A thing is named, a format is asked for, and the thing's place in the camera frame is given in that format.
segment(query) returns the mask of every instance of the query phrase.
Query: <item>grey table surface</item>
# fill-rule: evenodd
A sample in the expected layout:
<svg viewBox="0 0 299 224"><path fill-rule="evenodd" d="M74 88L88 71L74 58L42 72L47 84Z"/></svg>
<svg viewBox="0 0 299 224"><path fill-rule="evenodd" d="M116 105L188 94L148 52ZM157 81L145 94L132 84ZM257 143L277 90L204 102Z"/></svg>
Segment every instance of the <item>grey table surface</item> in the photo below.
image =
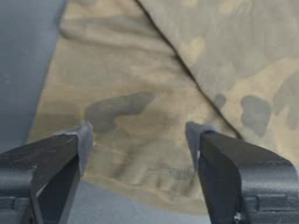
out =
<svg viewBox="0 0 299 224"><path fill-rule="evenodd" d="M57 38L64 0L9 0L0 5L0 151L23 144L33 123ZM69 224L209 223L169 213L81 182Z"/></svg>

